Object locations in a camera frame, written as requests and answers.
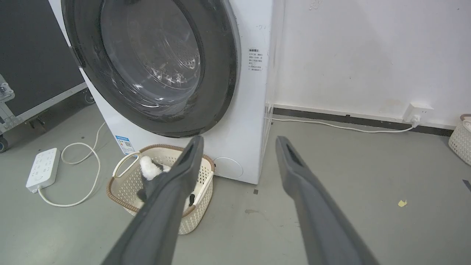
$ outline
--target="wall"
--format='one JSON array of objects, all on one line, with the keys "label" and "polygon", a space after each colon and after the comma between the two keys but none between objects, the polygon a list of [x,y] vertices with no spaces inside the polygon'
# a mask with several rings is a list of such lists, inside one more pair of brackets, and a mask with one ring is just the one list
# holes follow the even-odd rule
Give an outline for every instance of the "wall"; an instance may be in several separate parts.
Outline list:
[{"label": "wall", "polygon": [[276,107],[429,126],[471,113],[471,1],[291,0]]}]

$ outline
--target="washing machine door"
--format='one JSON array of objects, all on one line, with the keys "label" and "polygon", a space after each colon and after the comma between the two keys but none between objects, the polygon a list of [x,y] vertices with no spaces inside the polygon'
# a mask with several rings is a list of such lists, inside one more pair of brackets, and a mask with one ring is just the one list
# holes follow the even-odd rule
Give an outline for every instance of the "washing machine door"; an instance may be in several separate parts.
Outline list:
[{"label": "washing machine door", "polygon": [[223,117],[238,74],[238,35],[227,3],[62,0],[62,6],[78,64],[131,122],[190,137]]}]

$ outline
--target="baseboard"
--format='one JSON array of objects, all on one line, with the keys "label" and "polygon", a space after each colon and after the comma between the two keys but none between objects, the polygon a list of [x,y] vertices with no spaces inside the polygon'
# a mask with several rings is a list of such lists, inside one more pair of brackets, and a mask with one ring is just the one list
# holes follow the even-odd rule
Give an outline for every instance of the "baseboard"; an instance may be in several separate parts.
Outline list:
[{"label": "baseboard", "polygon": [[[400,123],[402,122],[402,118],[364,115],[358,113],[346,113],[342,111],[305,108],[281,104],[274,104],[273,114],[326,121],[336,121],[350,124],[360,124],[394,130],[404,130],[411,126],[410,124]],[[425,124],[424,126],[418,126],[417,128],[414,128],[411,131],[418,133],[450,136],[453,133],[454,129],[455,126],[450,126],[446,124]]]}]

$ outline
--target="coiled white cord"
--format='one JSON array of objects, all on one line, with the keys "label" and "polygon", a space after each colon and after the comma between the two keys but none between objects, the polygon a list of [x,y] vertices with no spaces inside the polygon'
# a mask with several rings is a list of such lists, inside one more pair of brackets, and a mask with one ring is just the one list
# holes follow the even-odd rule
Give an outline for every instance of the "coiled white cord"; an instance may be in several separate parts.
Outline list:
[{"label": "coiled white cord", "polygon": [[[82,162],[83,160],[87,159],[92,153],[96,156],[97,161],[98,161],[97,176],[95,177],[95,182],[93,182],[93,186],[91,187],[91,190],[90,190],[90,192],[87,194],[87,196],[85,196],[83,199],[79,200],[79,201],[76,202],[76,203],[72,203],[72,204],[56,204],[56,203],[50,202],[48,199],[46,199],[46,197],[44,197],[44,194],[42,194],[41,188],[38,188],[38,193],[39,193],[39,195],[41,196],[41,198],[42,198],[45,202],[49,203],[49,204],[52,205],[52,206],[56,206],[56,207],[72,207],[72,206],[76,206],[76,205],[78,205],[78,204],[84,202],[86,199],[88,199],[88,197],[90,197],[90,194],[93,192],[93,190],[95,189],[95,186],[96,186],[96,184],[97,184],[98,176],[100,175],[101,163],[100,163],[100,158],[98,157],[97,153],[95,152],[95,148],[97,147],[97,143],[98,143],[98,134],[100,133],[101,128],[103,128],[103,126],[104,126],[105,124],[106,124],[106,122],[104,122],[104,123],[100,126],[100,128],[98,129],[98,131],[97,131],[97,136],[96,136],[96,138],[95,138],[95,144],[93,145],[93,147],[91,147],[90,145],[88,145],[88,144],[86,144],[86,143],[83,143],[83,142],[71,143],[71,144],[69,144],[68,146],[66,146],[66,147],[64,148],[64,150],[62,150],[62,154],[61,154],[61,156],[60,156],[62,162],[66,163],[66,164],[70,164],[70,165],[75,165],[75,164],[78,164],[78,163]],[[67,148],[73,146],[73,145],[84,145],[84,146],[88,147],[91,151],[90,151],[90,153],[89,153],[86,157],[82,158],[80,161],[77,161],[77,162],[67,162],[67,161],[64,160],[64,153],[65,153],[65,150],[66,150]]]},{"label": "coiled white cord", "polygon": [[272,119],[274,121],[280,121],[280,122],[300,122],[300,123],[316,123],[316,124],[323,124],[323,125],[327,125],[327,126],[330,126],[330,127],[335,127],[335,128],[339,128],[339,129],[345,129],[345,130],[352,130],[352,131],[357,131],[357,132],[362,132],[362,133],[403,133],[403,132],[407,132],[407,131],[410,131],[412,129],[414,129],[417,125],[412,125],[412,127],[410,128],[407,128],[405,130],[400,130],[400,131],[365,131],[365,130],[360,130],[360,129],[356,129],[356,128],[350,128],[350,127],[342,127],[342,126],[337,126],[337,125],[333,125],[333,124],[328,124],[328,123],[323,123],[323,122],[318,122],[318,121],[304,121],[304,120],[290,120],[290,119],[287,119],[287,120],[283,120],[283,119]]}]

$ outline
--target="beige plastic basket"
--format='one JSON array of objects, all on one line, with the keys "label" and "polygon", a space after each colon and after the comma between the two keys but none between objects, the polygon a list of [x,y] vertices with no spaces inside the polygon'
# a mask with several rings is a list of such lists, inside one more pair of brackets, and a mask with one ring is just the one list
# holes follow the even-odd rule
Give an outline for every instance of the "beige plastic basket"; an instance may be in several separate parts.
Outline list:
[{"label": "beige plastic basket", "polygon": [[[136,215],[139,211],[139,199],[136,192],[142,188],[141,168],[139,159],[142,156],[149,156],[157,163],[166,166],[172,166],[178,159],[183,148],[171,145],[151,145],[125,156],[116,165],[113,171],[113,177],[106,187],[106,194],[110,199],[123,206],[129,213]],[[137,155],[138,158],[132,164],[117,176],[119,167],[130,157]],[[196,182],[194,204],[189,207],[182,216],[179,234],[188,234],[193,231],[201,221],[206,208],[212,197],[212,177],[214,175],[214,162],[206,155],[203,155],[201,161],[198,181]]]},{"label": "beige plastic basket", "polygon": [[462,121],[451,134],[448,145],[453,152],[471,166],[471,121],[464,119],[467,116],[470,115],[461,116]]}]

